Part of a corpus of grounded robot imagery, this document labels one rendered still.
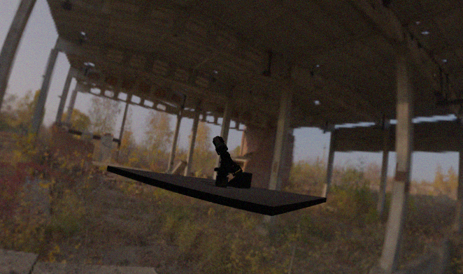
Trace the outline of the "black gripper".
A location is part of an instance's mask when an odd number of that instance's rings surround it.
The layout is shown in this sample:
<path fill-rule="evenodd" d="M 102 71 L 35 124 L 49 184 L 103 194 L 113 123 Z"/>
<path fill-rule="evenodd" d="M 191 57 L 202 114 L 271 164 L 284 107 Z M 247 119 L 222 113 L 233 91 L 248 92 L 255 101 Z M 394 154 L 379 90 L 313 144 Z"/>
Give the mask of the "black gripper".
<path fill-rule="evenodd" d="M 227 164 L 230 164 L 229 161 L 223 161 L 221 160 L 220 161 L 220 168 L 214 168 L 214 171 L 215 172 L 218 172 L 218 178 L 219 178 L 219 181 L 222 182 L 222 179 L 225 180 L 225 178 L 227 177 L 227 175 L 229 175 L 228 173 L 232 174 L 231 172 L 229 172 L 228 170 L 226 171 L 226 166 Z"/>

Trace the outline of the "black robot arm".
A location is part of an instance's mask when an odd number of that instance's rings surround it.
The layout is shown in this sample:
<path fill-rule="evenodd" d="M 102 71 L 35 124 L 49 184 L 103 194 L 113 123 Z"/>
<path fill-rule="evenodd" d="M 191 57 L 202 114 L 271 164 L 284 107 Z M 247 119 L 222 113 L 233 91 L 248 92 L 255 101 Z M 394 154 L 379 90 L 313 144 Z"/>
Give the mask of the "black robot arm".
<path fill-rule="evenodd" d="M 232 158 L 230 157 L 230 154 L 227 151 L 228 147 L 225 145 L 224 140 L 223 140 L 223 138 L 221 136 L 214 137 L 213 138 L 213 144 L 215 146 L 215 150 L 216 150 L 218 156 L 220 155 L 221 160 L 229 161 L 229 163 L 230 163 L 230 164 L 227 164 L 226 169 L 225 169 L 226 171 L 228 170 L 229 172 L 231 172 L 233 176 L 236 176 L 239 173 L 243 172 L 241 167 L 239 165 L 237 165 L 236 162 L 232 161 Z M 239 171 L 239 169 L 240 169 L 240 171 Z"/>

